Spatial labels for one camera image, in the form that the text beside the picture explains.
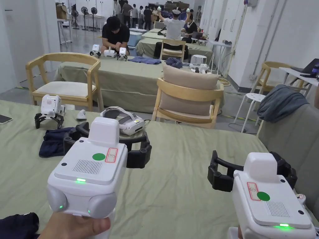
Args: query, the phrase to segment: green sticker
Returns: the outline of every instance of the green sticker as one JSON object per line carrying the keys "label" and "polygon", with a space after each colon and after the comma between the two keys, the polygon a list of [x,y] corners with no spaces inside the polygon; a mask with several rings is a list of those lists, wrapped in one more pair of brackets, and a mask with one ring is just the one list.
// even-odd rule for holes
{"label": "green sticker", "polygon": [[105,159],[105,155],[104,154],[101,154],[101,153],[98,153],[98,154],[94,154],[92,156],[92,158],[96,161],[101,161],[101,160],[104,160]]}
{"label": "green sticker", "polygon": [[262,201],[269,201],[270,200],[270,196],[268,194],[266,194],[265,192],[258,192],[257,197]]}

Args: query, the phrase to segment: standing fan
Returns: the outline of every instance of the standing fan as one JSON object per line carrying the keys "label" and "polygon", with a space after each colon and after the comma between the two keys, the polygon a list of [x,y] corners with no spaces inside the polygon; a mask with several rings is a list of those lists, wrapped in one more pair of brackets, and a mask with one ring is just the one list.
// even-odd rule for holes
{"label": "standing fan", "polygon": [[92,7],[91,8],[91,13],[93,15],[93,30],[91,30],[92,32],[96,32],[95,28],[94,28],[94,15],[96,15],[98,13],[98,10],[96,9],[96,7]]}
{"label": "standing fan", "polygon": [[84,14],[84,28],[82,28],[82,30],[88,31],[88,29],[86,29],[86,24],[85,24],[85,15],[89,15],[89,10],[87,9],[87,7],[82,7],[81,12]]}
{"label": "standing fan", "polygon": [[75,23],[75,27],[73,29],[79,29],[78,28],[78,21],[77,21],[77,17],[79,16],[79,12],[76,9],[72,10],[71,15],[74,17],[74,23]]}

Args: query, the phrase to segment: navy cloth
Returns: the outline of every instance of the navy cloth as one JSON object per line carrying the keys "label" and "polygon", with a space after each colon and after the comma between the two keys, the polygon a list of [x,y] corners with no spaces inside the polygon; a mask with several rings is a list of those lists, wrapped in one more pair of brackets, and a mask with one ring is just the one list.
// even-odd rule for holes
{"label": "navy cloth", "polygon": [[277,85],[261,101],[257,115],[262,120],[276,123],[304,104],[308,104],[308,101],[301,93],[286,85]]}
{"label": "navy cloth", "polygon": [[175,57],[170,57],[166,60],[166,64],[175,68],[182,68],[183,63]]}
{"label": "navy cloth", "polygon": [[42,142],[39,156],[48,158],[54,156],[63,156],[63,139],[66,132],[74,129],[73,127],[56,129],[56,130],[47,130],[45,136],[43,137],[44,141]]}
{"label": "navy cloth", "polygon": [[158,59],[152,59],[152,58],[145,58],[142,56],[136,56],[133,59],[129,59],[130,62],[137,62],[137,63],[145,63],[150,65],[157,65],[160,64],[161,61]]}
{"label": "navy cloth", "polygon": [[0,219],[0,238],[3,239],[37,239],[38,229],[39,218],[35,213]]}

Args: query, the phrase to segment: wooden chair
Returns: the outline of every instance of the wooden chair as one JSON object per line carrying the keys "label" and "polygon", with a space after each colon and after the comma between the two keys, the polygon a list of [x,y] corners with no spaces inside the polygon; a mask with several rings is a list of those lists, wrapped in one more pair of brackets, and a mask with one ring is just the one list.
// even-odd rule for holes
{"label": "wooden chair", "polygon": [[[49,82],[43,64],[46,61],[55,62],[78,62],[91,65],[87,71],[87,83],[80,82]],[[44,86],[35,89],[33,86],[32,69],[38,66]],[[29,91],[32,98],[32,104],[37,105],[46,94],[58,95],[64,104],[87,106],[89,111],[93,110],[92,98],[97,93],[99,111],[102,112],[104,105],[98,79],[98,70],[101,66],[99,59],[80,53],[50,53],[40,56],[26,64],[26,74],[29,82]],[[91,75],[94,75],[95,86],[92,85]]]}
{"label": "wooden chair", "polygon": [[[279,67],[285,67],[285,68],[290,68],[291,65],[285,64],[285,63],[280,63],[280,62],[264,62],[262,64],[262,70],[259,74],[258,79],[255,82],[255,85],[251,89],[251,93],[255,92],[255,89],[259,86],[261,87],[259,90],[259,94],[263,94],[264,91],[271,91],[276,85],[281,84],[280,82],[274,83],[274,84],[267,84],[269,75],[271,73],[271,68],[279,68]],[[297,91],[302,90],[304,81],[300,80],[299,86],[297,88],[294,88]]]}
{"label": "wooden chair", "polygon": [[[169,49],[165,49],[164,48],[164,43],[169,44],[169,45],[173,45],[173,46],[179,46],[182,45],[183,49],[182,50],[169,50]],[[171,40],[171,39],[163,39],[163,43],[162,43],[162,51],[160,53],[160,57],[159,59],[162,59],[163,55],[169,55],[169,56],[177,56],[181,58],[181,61],[183,62],[184,60],[184,52],[185,52],[185,45],[186,42],[185,41],[177,41],[177,40]]]}
{"label": "wooden chair", "polygon": [[[152,120],[156,120],[156,117],[161,118],[161,122],[166,120],[174,120],[178,122],[183,122],[191,125],[201,126],[204,128],[213,129],[216,124],[217,113],[219,110],[220,100],[224,95],[224,85],[220,84],[220,89],[218,90],[197,90],[187,87],[182,87],[178,85],[174,85],[164,81],[161,78],[157,79],[157,85],[159,87],[157,91],[157,97],[154,107],[154,112],[152,115]],[[215,104],[211,105],[210,115],[202,116],[195,114],[187,114],[176,111],[167,111],[159,108],[161,101],[162,92],[184,100],[191,101],[213,101],[215,100]]]}

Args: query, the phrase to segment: gray sofa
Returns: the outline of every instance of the gray sofa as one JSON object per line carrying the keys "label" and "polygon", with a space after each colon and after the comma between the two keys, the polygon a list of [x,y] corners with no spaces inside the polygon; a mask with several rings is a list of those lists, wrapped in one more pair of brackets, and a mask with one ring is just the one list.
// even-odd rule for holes
{"label": "gray sofa", "polygon": [[319,110],[310,104],[277,123],[264,121],[258,138],[297,171],[295,189],[305,194],[306,205],[319,218]]}

